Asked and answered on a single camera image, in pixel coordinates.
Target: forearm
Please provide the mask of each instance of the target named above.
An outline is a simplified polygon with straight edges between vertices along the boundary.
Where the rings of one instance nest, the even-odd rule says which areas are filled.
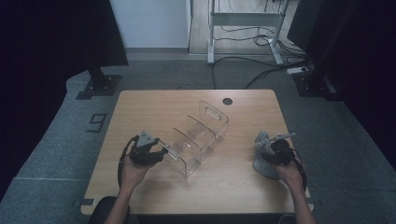
[[[132,190],[120,189],[116,202],[111,208],[105,223],[123,223],[126,213],[128,212],[129,201],[132,196]]]
[[[303,188],[291,188],[291,197],[294,204],[294,216],[297,224],[316,224],[314,216],[306,202]]]

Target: gray carpet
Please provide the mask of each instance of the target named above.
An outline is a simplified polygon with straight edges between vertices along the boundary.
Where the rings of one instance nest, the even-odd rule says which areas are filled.
[[[268,68],[222,61],[215,67],[217,87],[243,89]],[[79,206],[121,91],[213,89],[211,67],[200,60],[130,61],[103,70],[122,75],[115,96],[76,100],[90,76],[67,81],[62,107],[0,204],[0,223],[87,223]],[[318,223],[396,223],[396,173],[344,103],[300,97],[285,71],[250,88],[274,90],[290,132],[297,133],[292,141],[307,166]],[[106,114],[103,127],[90,132],[100,128],[90,123],[100,114]]]

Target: gray object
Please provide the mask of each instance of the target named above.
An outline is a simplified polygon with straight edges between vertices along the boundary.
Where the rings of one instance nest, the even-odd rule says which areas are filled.
[[[253,169],[268,178],[279,179],[279,175],[273,166],[262,158],[262,153],[274,154],[275,152],[271,149],[270,136],[264,130],[261,130],[259,135],[254,140],[256,155],[253,161]]]

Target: black curtain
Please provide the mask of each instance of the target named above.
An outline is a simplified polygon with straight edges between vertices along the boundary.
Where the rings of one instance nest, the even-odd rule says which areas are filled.
[[[108,0],[2,1],[0,39],[2,198],[62,104],[66,80],[128,62]]]

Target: person's right arm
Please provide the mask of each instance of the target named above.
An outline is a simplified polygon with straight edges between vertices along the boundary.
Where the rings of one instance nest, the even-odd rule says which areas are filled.
[[[294,162],[286,166],[274,166],[280,179],[289,187],[294,205],[294,217],[297,224],[316,224],[309,209],[303,188],[303,178]]]

